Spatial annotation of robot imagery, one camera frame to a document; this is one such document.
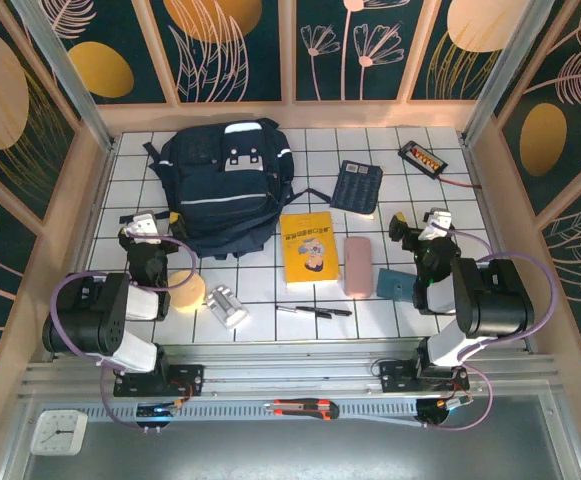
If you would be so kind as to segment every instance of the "white tile floor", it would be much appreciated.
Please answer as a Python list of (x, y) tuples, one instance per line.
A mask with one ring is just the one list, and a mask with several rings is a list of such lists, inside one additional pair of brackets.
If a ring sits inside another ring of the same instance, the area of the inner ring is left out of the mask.
[[(384, 177), (379, 193), (379, 208), (373, 219), (332, 210), (339, 262), (343, 264), (343, 242), (350, 235), (370, 238), (375, 277), (380, 268), (414, 273), (412, 254), (387, 235), (392, 215), (403, 212), (411, 225), (422, 226), (425, 212), (432, 207), (447, 207), (457, 228), (487, 239), (483, 219), (471, 189), (440, 184), (404, 164), (397, 155), (400, 145), (415, 140), (448, 162), (446, 176), (469, 181), (468, 171), (456, 133), (450, 128), (340, 128), (283, 130), (294, 151), (295, 192), (308, 187), (331, 194), (340, 162), (379, 165)], [(151, 160), (142, 144), (152, 141), (157, 150), (175, 132), (126, 133), (109, 183), (104, 209), (94, 240), (90, 269), (122, 271), (126, 268), (125, 251), (116, 239), (119, 217), (139, 210), (165, 209), (166, 199), (160, 182), (147, 168)], [(286, 213), (329, 211), (314, 196), (304, 195), (285, 208)], [(160, 221), (167, 233), (167, 221)], [(128, 322), (128, 329), (147, 340), (161, 344), (319, 341), (341, 339), (419, 337), (435, 334), (450, 318), (422, 316), (411, 304), (392, 302), (374, 295), (367, 300), (345, 296), (342, 282), (288, 286), (284, 282), (279, 235), (271, 238), (263, 252), (246, 255), (238, 261), (204, 258), (200, 274), (208, 289), (220, 284), (231, 287), (247, 305), (252, 318), (234, 332), (225, 330), (202, 307), (197, 312), (181, 314), (174, 309), (163, 322)], [(474, 240), (459, 238), (465, 256), (479, 257), (483, 247)], [(170, 271), (190, 266), (187, 254), (169, 256)], [(312, 315), (276, 312), (275, 303), (318, 305), (345, 308), (350, 317), (318, 319)]]

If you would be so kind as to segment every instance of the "clock face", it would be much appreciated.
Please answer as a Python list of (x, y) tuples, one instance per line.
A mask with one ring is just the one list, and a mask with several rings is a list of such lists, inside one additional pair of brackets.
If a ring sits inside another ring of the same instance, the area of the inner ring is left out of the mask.
[(74, 455), (81, 448), (86, 420), (86, 415), (76, 410), (43, 412), (35, 428), (32, 441), (33, 453), (36, 455)]

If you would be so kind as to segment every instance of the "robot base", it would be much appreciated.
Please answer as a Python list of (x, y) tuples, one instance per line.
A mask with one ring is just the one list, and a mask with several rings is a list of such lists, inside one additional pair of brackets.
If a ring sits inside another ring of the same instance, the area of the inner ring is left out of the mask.
[(170, 365), (157, 345), (157, 363), (150, 373), (115, 372), (115, 397), (197, 397), (203, 388), (203, 365)]

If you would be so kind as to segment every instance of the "cartoon illustration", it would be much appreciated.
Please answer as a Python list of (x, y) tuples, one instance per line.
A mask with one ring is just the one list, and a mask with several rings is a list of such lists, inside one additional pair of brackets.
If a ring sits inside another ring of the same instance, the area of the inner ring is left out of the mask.
[(323, 255), (326, 249), (318, 238), (307, 238), (299, 247), (299, 253), (308, 254), (305, 267), (313, 272), (320, 272), (323, 270)]

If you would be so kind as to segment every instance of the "clock hand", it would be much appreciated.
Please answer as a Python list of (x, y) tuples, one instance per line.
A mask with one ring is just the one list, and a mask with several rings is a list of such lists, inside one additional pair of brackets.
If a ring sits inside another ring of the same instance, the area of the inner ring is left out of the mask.
[(46, 438), (45, 440), (42, 440), (41, 443), (46, 443), (48, 440), (50, 440), (52, 437), (54, 437), (57, 433), (61, 433), (61, 430), (57, 430), (55, 431), (52, 435), (50, 435), (48, 438)]

